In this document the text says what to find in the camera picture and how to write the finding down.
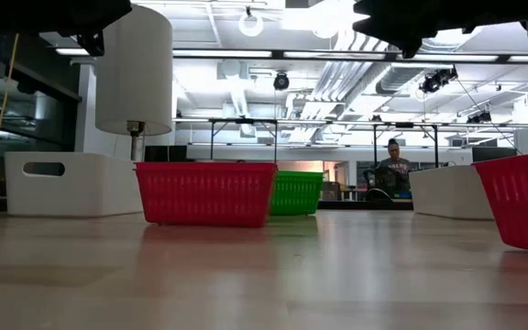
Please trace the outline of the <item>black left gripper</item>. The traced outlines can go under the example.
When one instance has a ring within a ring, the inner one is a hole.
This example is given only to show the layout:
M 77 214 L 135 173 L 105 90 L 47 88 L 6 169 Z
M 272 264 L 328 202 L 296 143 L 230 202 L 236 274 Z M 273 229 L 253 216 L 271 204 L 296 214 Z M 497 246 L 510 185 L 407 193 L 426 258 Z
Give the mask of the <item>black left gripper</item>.
M 68 16 L 61 34 L 77 35 L 77 43 L 90 56 L 104 56 L 102 30 L 131 11 L 130 0 L 68 0 Z

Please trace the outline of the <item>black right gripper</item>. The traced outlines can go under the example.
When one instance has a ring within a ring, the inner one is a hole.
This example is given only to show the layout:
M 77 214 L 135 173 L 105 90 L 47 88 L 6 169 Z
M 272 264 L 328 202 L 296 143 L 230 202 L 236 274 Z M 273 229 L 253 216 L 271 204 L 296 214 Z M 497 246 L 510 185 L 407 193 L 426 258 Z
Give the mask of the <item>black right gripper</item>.
M 357 0 L 353 11 L 367 18 L 352 28 L 397 47 L 404 59 L 411 59 L 423 39 L 437 35 L 438 9 L 439 0 Z

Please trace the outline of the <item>green plastic slotted basket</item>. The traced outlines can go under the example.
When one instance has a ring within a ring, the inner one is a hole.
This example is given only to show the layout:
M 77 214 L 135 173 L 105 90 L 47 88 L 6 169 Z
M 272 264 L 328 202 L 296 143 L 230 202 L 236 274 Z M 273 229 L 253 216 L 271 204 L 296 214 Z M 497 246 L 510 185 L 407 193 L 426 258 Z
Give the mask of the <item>green plastic slotted basket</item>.
M 323 181 L 322 176 L 278 176 L 276 184 L 317 184 Z
M 271 215 L 312 215 L 317 210 L 320 181 L 277 181 L 271 201 Z

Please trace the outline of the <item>white shade table lamp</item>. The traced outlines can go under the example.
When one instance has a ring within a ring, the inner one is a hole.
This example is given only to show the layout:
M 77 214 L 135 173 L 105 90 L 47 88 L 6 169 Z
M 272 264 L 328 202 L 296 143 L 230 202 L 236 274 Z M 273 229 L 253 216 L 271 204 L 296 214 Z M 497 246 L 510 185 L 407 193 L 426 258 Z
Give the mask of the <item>white shade table lamp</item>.
M 95 63 L 95 126 L 130 138 L 128 157 L 143 159 L 142 138 L 172 131 L 172 25 L 141 5 L 104 30 Z

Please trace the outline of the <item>long overhead light bar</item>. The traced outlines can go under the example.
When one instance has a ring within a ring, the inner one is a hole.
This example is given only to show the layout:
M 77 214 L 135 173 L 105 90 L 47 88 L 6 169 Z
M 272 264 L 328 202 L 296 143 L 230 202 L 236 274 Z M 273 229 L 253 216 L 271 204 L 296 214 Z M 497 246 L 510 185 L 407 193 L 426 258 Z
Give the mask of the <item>long overhead light bar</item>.
M 419 53 L 406 59 L 393 51 L 281 50 L 281 49 L 175 49 L 179 60 L 262 61 L 365 61 L 442 64 L 528 65 L 528 54 L 510 53 Z

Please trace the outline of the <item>small black monitor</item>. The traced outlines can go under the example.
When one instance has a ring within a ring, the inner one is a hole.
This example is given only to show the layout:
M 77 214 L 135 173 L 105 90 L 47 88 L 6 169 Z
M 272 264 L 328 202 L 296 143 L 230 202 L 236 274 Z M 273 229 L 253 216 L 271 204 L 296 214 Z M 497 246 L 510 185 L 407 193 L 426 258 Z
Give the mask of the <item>small black monitor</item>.
M 148 146 L 145 149 L 144 161 L 149 162 L 185 162 L 186 146 Z

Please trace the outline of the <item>person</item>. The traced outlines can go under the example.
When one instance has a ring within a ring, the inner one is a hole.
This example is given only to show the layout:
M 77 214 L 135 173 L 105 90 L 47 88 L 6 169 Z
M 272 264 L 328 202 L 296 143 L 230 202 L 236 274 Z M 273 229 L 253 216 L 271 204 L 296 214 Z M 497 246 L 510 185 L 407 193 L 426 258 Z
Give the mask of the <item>person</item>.
M 387 148 L 389 157 L 381 160 L 374 169 L 364 171 L 368 183 L 365 199 L 368 202 L 412 198 L 409 178 L 412 164 L 401 157 L 400 145 L 394 138 L 389 140 Z

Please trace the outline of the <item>wide black monitor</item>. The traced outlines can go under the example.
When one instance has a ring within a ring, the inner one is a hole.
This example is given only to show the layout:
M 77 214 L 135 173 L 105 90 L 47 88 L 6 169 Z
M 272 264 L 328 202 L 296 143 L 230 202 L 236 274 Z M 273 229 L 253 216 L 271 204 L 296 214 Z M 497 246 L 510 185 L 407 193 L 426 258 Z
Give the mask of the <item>wide black monitor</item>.
M 515 148 L 473 147 L 471 150 L 473 162 L 503 159 L 517 155 Z

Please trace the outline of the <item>brown chair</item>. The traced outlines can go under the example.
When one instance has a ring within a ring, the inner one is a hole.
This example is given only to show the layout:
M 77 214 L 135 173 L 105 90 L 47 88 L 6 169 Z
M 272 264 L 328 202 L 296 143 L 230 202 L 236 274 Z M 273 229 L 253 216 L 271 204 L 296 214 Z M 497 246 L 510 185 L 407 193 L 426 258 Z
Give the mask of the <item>brown chair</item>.
M 337 181 L 324 181 L 321 190 L 321 199 L 323 201 L 340 202 L 343 198 L 341 193 L 341 184 Z

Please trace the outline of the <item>silver ventilation duct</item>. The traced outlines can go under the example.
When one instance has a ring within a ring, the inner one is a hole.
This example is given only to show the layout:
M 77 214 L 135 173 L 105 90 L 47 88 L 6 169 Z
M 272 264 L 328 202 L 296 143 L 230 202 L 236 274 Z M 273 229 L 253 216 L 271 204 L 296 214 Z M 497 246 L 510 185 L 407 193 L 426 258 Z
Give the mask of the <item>silver ventilation duct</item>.
M 409 84 L 414 84 L 426 73 L 434 73 L 440 70 L 452 70 L 453 68 L 453 64 L 393 62 L 379 81 L 375 83 L 376 93 L 394 95 L 400 93 Z

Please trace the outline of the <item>black metal table frame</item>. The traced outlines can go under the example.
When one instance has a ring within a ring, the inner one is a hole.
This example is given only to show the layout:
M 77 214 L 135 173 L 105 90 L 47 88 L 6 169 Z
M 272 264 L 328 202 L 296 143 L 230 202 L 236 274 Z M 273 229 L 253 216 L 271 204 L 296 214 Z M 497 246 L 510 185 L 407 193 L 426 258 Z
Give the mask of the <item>black metal table frame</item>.
M 279 134 L 279 121 L 276 119 L 261 119 L 261 118 L 209 118 L 208 122 L 211 124 L 210 131 L 210 160 L 214 159 L 214 146 L 215 146 L 215 136 L 218 134 L 218 131 L 215 130 L 215 125 L 217 123 L 222 123 L 221 129 L 223 129 L 227 124 L 233 123 L 236 125 L 256 125 L 260 124 L 266 128 L 272 135 L 274 139 L 274 161 L 278 160 L 278 134 Z
M 440 167 L 438 125 L 429 124 L 429 123 L 414 123 L 414 122 L 372 122 L 370 125 L 372 127 L 372 133 L 373 133 L 373 160 L 374 160 L 375 166 L 379 165 L 378 128 L 379 127 L 395 127 L 395 128 L 407 129 L 407 130 L 410 130 L 412 128 L 420 128 L 424 133 L 426 133 L 430 137 L 430 139 L 434 142 L 434 166 L 436 168 Z

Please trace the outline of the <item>black table edge rail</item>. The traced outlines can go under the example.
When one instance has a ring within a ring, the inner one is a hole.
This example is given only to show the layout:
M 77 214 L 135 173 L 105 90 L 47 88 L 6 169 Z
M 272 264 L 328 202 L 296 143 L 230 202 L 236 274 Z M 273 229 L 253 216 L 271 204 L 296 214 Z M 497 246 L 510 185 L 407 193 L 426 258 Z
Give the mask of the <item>black table edge rail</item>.
M 319 201 L 320 210 L 379 210 L 379 211 L 412 211 L 413 203 L 408 201 Z

